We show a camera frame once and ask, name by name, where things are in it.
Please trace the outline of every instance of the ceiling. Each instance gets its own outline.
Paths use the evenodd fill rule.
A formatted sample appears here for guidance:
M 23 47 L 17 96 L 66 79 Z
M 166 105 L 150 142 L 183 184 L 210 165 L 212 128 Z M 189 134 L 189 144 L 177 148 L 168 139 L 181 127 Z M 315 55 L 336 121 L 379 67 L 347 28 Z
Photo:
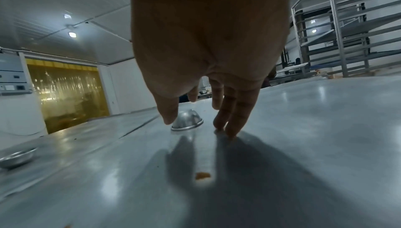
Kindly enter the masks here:
M 0 0 L 0 47 L 104 64 L 133 58 L 129 2 Z

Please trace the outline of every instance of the electrical box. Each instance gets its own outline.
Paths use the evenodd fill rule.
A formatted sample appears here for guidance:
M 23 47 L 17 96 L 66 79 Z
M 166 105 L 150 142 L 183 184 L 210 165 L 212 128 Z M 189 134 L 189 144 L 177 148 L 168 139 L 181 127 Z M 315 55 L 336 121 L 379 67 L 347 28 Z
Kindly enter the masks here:
M 17 95 L 32 93 L 26 81 L 20 57 L 0 53 L 0 94 Z

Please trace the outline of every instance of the food crumb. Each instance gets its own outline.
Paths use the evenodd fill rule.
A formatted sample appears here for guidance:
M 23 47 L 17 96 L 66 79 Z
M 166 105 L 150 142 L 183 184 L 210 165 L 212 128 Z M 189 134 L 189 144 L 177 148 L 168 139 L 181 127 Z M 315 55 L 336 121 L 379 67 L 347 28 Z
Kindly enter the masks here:
M 197 172 L 195 180 L 201 180 L 201 179 L 206 179 L 206 178 L 210 178 L 210 177 L 211 177 L 211 175 L 208 172 Z

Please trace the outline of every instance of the metal bowl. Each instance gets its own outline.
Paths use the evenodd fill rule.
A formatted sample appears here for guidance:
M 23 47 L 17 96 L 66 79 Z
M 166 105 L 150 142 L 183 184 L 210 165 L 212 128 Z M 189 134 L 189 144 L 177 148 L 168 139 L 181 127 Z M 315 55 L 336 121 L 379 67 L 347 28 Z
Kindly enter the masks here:
M 203 119 L 194 110 L 181 111 L 178 113 L 177 119 L 173 122 L 171 130 L 183 131 L 193 129 L 200 126 L 202 123 Z
M 35 157 L 37 148 L 32 148 L 22 152 L 16 152 L 0 159 L 0 167 L 3 169 L 13 169 L 29 163 Z

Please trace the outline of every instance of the metal rack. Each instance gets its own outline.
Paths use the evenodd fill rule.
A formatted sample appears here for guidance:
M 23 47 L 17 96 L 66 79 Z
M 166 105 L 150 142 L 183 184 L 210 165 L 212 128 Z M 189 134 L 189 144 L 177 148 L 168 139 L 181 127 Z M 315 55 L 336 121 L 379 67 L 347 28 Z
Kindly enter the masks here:
M 370 37 L 401 30 L 401 24 L 382 28 L 384 25 L 400 20 L 401 13 L 373 19 L 367 18 L 367 13 L 401 5 L 401 0 L 369 8 L 365 3 L 372 0 L 319 0 L 313 4 L 309 1 L 298 0 L 291 8 L 301 62 L 310 63 L 309 71 L 341 66 L 341 70 L 328 72 L 328 74 L 342 73 L 343 77 L 348 77 L 356 73 L 401 64 L 401 59 L 377 66 L 369 64 L 372 59 L 401 54 L 401 49 L 371 53 L 371 48 L 400 42 L 401 35 L 395 38 L 386 37 L 379 42 L 370 42 Z M 322 18 L 329 18 L 329 21 L 312 26 L 306 25 Z

